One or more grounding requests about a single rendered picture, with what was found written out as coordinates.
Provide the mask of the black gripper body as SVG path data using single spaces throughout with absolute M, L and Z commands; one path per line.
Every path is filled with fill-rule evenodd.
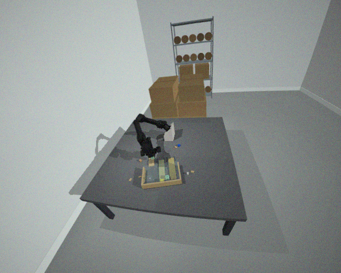
M 158 147 L 156 147 L 156 148 L 153 148 L 152 146 L 150 147 L 154 152 L 161 152 L 161 148 L 160 148 L 160 146 L 158 146 Z M 150 148 L 149 148 L 149 150 L 150 150 Z M 140 151 L 140 156 L 144 156 L 144 155 L 147 155 L 147 154 L 145 154 L 145 153 L 143 153 L 142 151 Z

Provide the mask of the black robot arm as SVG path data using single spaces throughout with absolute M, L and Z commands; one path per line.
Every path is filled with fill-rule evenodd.
M 166 130 L 166 132 L 170 129 L 171 126 L 167 125 L 166 121 L 161 121 L 161 120 L 156 121 L 154 119 L 145 117 L 141 113 L 134 120 L 133 124 L 135 125 L 135 128 L 136 128 L 136 133 L 137 133 L 136 138 L 141 146 L 140 149 L 142 150 L 143 153 L 147 154 L 148 158 L 151 158 L 155 155 L 155 152 L 150 148 L 152 146 L 152 143 L 150 140 L 151 137 L 146 138 L 145 134 L 142 132 L 140 128 L 139 122 L 147 122 L 147 123 L 156 125 L 157 128 L 160 128 L 160 129 L 163 128 L 164 130 Z

